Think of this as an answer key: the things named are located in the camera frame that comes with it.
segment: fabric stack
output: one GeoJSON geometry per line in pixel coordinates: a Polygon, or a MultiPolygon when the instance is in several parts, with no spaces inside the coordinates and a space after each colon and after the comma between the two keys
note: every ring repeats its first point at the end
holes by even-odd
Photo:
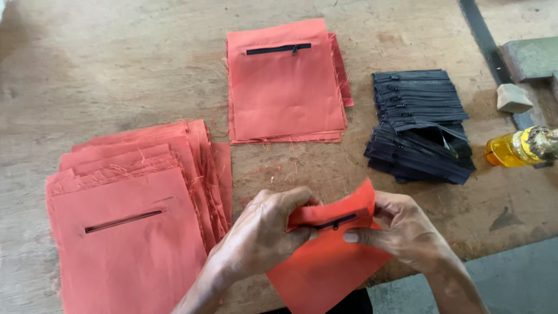
{"type": "Polygon", "coordinates": [[[323,19],[227,34],[231,144],[340,142],[353,100],[323,19]]]}
{"type": "Polygon", "coordinates": [[[372,74],[379,126],[364,155],[398,183],[464,184],[475,166],[461,125],[469,116],[446,71],[372,74]]]}
{"type": "Polygon", "coordinates": [[[231,225],[230,145],[203,120],[94,137],[46,202],[66,313],[169,313],[231,225]]]}

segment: forearm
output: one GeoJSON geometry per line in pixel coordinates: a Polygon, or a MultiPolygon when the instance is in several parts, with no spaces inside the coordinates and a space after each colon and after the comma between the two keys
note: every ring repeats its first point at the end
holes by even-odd
{"type": "Polygon", "coordinates": [[[222,294],[232,284],[233,281],[225,275],[223,268],[214,261],[208,260],[190,290],[171,314],[214,313],[222,294]]]}
{"type": "Polygon", "coordinates": [[[444,258],[436,272],[425,276],[440,314],[488,313],[469,273],[457,256],[444,258]]]}

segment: black zipper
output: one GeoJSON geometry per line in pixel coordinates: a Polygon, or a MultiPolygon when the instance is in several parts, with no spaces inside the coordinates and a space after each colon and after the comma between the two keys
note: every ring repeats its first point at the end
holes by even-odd
{"type": "Polygon", "coordinates": [[[357,214],[351,214],[351,215],[347,215],[345,217],[341,217],[339,219],[336,219],[334,221],[330,221],[328,223],[324,223],[323,225],[318,225],[318,226],[314,226],[314,228],[320,230],[320,229],[324,229],[330,226],[333,226],[333,230],[337,230],[339,228],[339,223],[347,221],[347,220],[351,220],[357,218],[357,214]]]}
{"type": "Polygon", "coordinates": [[[280,47],[250,49],[250,50],[246,50],[246,54],[256,55],[256,54],[276,53],[278,51],[292,51],[291,55],[295,56],[298,49],[306,49],[311,47],[312,44],[285,45],[280,47]]]}
{"type": "Polygon", "coordinates": [[[437,81],[447,80],[450,78],[446,71],[443,70],[417,70],[417,71],[402,71],[402,72],[376,72],[372,74],[374,83],[382,82],[395,82],[395,81],[437,81]]]}

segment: gray concrete floor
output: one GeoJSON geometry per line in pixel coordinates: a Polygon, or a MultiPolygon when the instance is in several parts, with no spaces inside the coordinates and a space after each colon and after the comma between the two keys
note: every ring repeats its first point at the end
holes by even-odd
{"type": "MultiPolygon", "coordinates": [[[[465,263],[491,314],[558,313],[558,237],[465,263]]],[[[374,314],[439,313],[426,278],[368,288],[374,314]]]]}

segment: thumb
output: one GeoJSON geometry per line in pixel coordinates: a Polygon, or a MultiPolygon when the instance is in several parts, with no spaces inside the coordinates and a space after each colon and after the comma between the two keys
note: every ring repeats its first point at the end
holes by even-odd
{"type": "Polygon", "coordinates": [[[377,230],[371,228],[350,229],[343,235],[343,240],[347,243],[359,243],[369,246],[375,246],[384,251],[390,251],[390,238],[392,235],[389,231],[377,230]]]}
{"type": "Polygon", "coordinates": [[[313,240],[318,237],[318,230],[310,227],[299,227],[287,234],[287,239],[293,251],[301,247],[308,240],[313,240]]]}

